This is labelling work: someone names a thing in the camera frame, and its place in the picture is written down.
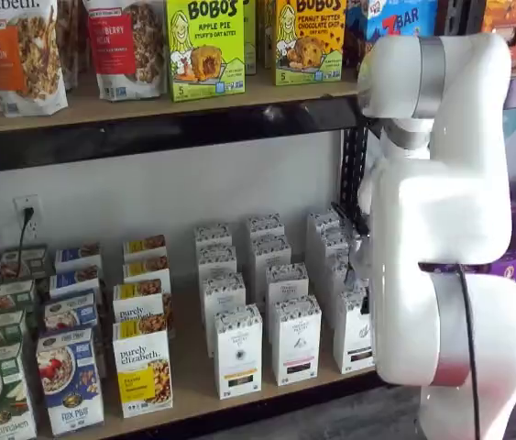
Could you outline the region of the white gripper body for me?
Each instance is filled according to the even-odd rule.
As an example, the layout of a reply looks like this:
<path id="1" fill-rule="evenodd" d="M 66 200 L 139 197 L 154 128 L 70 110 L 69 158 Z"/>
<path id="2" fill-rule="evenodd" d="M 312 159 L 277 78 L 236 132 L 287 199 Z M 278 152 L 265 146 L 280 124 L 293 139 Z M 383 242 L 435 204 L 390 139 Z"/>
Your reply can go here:
<path id="1" fill-rule="evenodd" d="M 351 267 L 356 275 L 371 275 L 373 256 L 370 235 L 355 238 L 351 246 Z"/>

